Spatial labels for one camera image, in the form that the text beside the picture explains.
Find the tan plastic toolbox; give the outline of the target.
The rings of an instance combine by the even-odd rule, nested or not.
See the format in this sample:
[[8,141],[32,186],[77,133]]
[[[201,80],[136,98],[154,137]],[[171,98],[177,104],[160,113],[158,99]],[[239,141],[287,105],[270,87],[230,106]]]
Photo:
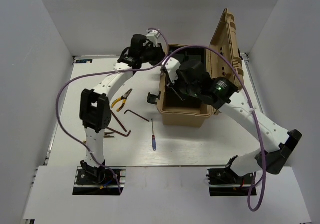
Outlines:
[[157,109],[164,125],[201,127],[244,81],[235,17],[224,9],[209,49],[169,44]]

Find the long brown hex key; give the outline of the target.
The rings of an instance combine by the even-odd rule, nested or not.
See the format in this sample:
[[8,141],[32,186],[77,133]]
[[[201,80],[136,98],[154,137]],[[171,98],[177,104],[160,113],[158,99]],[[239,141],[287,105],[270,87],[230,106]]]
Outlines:
[[133,110],[130,110],[130,109],[125,110],[124,114],[127,114],[127,113],[132,113],[133,115],[135,115],[135,116],[137,116],[137,117],[139,117],[139,118],[141,118],[141,119],[143,119],[143,120],[145,120],[145,121],[147,121],[147,122],[150,122],[149,119],[141,116],[140,114],[136,113],[136,112],[133,111]]

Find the blue red handled screwdriver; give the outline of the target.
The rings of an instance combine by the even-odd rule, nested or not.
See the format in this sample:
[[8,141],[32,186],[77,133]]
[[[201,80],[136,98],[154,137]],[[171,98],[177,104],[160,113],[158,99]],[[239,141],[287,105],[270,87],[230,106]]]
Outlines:
[[157,148],[157,147],[156,147],[157,145],[156,145],[156,139],[155,139],[155,134],[154,134],[154,126],[153,126],[154,123],[153,123],[153,119],[152,119],[151,122],[152,122],[152,123],[151,123],[151,124],[152,124],[152,126],[151,126],[151,127],[152,127],[152,136],[151,136],[151,137],[152,137],[152,139],[151,139],[152,148],[153,148],[153,151],[156,151],[156,150],[157,150],[157,149],[156,149],[156,148]]

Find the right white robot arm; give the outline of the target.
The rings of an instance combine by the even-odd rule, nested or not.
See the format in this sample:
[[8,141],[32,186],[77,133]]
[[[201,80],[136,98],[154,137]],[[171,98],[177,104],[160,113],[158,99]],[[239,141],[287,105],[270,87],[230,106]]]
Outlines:
[[225,77],[212,78],[201,61],[180,63],[176,58],[169,58],[164,69],[181,99],[189,96],[200,99],[263,141],[263,151],[256,150],[229,160],[221,174],[226,182],[238,183],[246,174],[263,169],[274,175],[281,172],[302,137],[298,130],[288,131],[260,111],[254,112],[235,84]]

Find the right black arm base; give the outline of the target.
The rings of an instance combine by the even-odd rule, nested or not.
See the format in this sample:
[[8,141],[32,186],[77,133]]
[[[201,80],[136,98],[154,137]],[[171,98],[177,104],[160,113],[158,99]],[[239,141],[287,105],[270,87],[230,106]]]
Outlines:
[[224,175],[223,168],[207,169],[207,180],[209,183],[210,197],[235,197],[248,196],[253,173],[243,177],[230,179]]

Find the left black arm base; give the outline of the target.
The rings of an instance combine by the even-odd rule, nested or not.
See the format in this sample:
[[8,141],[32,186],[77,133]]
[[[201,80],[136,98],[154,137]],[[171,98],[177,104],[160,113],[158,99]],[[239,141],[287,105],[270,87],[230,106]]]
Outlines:
[[73,195],[119,196],[125,185],[125,168],[92,167],[85,161],[77,168]]

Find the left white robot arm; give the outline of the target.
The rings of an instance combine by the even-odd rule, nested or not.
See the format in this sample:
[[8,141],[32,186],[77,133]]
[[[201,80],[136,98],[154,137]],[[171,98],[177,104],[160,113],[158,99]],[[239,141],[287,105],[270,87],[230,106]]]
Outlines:
[[110,99],[118,89],[140,69],[143,63],[158,64],[165,57],[162,45],[158,43],[160,32],[149,29],[146,35],[134,34],[131,45],[123,50],[117,60],[115,73],[105,77],[92,89],[84,89],[80,100],[80,119],[86,133],[85,160],[81,161],[83,170],[94,183],[105,179],[105,158],[103,153],[104,131],[111,118]]

